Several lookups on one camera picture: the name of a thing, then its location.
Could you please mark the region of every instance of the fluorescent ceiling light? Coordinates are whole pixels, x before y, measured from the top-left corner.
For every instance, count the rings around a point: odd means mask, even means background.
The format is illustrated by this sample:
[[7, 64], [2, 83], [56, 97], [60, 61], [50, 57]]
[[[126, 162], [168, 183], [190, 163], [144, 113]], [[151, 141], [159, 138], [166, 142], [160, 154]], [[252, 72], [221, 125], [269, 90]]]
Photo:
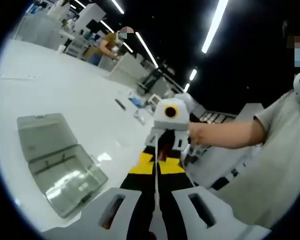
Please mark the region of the fluorescent ceiling light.
[[131, 49], [131, 47], [129, 47], [128, 44], [126, 44], [125, 42], [123, 43], [123, 45], [125, 45], [125, 47], [126, 47], [131, 53], [134, 52], [134, 51]]
[[123, 11], [123, 9], [120, 7], [120, 5], [116, 2], [116, 0], [111, 0], [111, 2], [113, 2], [113, 4], [115, 5], [115, 7], [119, 10], [119, 12], [121, 14], [125, 14], [125, 11]]
[[186, 93], [190, 87], [190, 83], [187, 83], [184, 88], [184, 92]]
[[226, 6], [228, 4], [229, 0], [219, 0], [218, 6], [216, 7], [213, 19], [212, 19], [212, 23], [209, 29], [209, 32], [206, 36], [206, 39], [204, 41], [204, 44], [202, 46], [201, 51], [206, 54], [208, 51], [208, 48], [212, 42], [212, 40], [214, 39], [214, 36], [216, 34], [216, 31], [219, 27], [219, 24], [221, 22], [222, 16], [224, 15], [224, 12], [226, 10]]
[[103, 20], [100, 20], [100, 22], [101, 22], [107, 29], [109, 29], [110, 32], [112, 32], [112, 33], [115, 32], [115, 31], [113, 31], [113, 30], [111, 29], [111, 27], [109, 27], [108, 24], [106, 24]]
[[193, 69], [189, 77], [190, 81], [192, 81], [195, 78], [196, 74], [197, 74], [197, 70]]
[[152, 55], [152, 53], [150, 52], [149, 48], [147, 47], [145, 41], [142, 39], [141, 35], [139, 34], [139, 32], [135, 32], [135, 35], [137, 36], [137, 38], [139, 39], [139, 41], [141, 42], [141, 44], [143, 45], [144, 49], [146, 50], [146, 52], [148, 53], [149, 57], [151, 58], [155, 68], [157, 69], [159, 66], [154, 58], [154, 56]]
[[82, 2], [80, 2], [80, 1], [78, 1], [78, 0], [74, 0], [77, 4], [79, 4], [81, 7], [83, 7], [84, 9], [86, 8], [86, 6], [85, 5], [83, 5], [83, 3]]

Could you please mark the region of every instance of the desk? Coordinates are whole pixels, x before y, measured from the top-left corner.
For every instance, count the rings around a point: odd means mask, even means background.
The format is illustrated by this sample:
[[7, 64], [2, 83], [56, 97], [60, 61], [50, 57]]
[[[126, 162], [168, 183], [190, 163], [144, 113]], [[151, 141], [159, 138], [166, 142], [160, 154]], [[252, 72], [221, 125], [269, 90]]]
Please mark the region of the desk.
[[[41, 232], [68, 226], [81, 214], [59, 217], [37, 187], [24, 159], [17, 118], [62, 113], [78, 142], [119, 187], [137, 164], [153, 126], [142, 126], [128, 100], [131, 89], [106, 79], [107, 71], [28, 42], [10, 40], [0, 58], [0, 173], [15, 203]], [[115, 102], [120, 100], [123, 111]], [[102, 160], [107, 153], [111, 160]]]
[[107, 78], [113, 82], [136, 89], [137, 83], [140, 83], [142, 78], [145, 78], [148, 74], [149, 72], [129, 52], [126, 52]]
[[66, 32], [66, 31], [63, 30], [63, 29], [59, 30], [59, 34], [62, 35], [62, 36], [67, 37], [67, 38], [70, 39], [70, 40], [75, 39], [75, 36], [73, 36], [73, 35], [72, 35], [71, 33], [69, 33], [69, 32]]

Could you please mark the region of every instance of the gray t-shirt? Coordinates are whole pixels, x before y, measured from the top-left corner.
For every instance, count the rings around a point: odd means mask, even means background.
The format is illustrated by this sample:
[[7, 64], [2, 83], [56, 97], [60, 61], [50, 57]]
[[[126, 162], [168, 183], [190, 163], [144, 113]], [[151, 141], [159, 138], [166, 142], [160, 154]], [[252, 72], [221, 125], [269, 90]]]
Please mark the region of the gray t-shirt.
[[216, 195], [242, 222], [270, 228], [300, 193], [300, 103], [292, 90], [255, 118], [268, 133], [257, 164]]

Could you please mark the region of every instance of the workstation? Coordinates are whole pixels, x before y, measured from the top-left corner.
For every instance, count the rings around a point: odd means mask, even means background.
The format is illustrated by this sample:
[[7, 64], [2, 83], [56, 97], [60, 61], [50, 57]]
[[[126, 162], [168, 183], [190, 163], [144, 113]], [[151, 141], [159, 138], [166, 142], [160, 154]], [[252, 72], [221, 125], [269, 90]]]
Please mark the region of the workstation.
[[[150, 52], [154, 44], [147, 46], [139, 25], [122, 37], [107, 3], [82, 2], [35, 1], [2, 47], [0, 176], [21, 216], [52, 240], [140, 239], [149, 218], [145, 232], [160, 240], [269, 234], [221, 197], [236, 201], [228, 187], [260, 166], [263, 143], [194, 145], [188, 128], [252, 122], [263, 105], [246, 101], [235, 113], [206, 108], [209, 102], [187, 93], [199, 67], [180, 81], [171, 61]], [[52, 17], [56, 6], [67, 12]], [[103, 49], [109, 35], [114, 46]]]

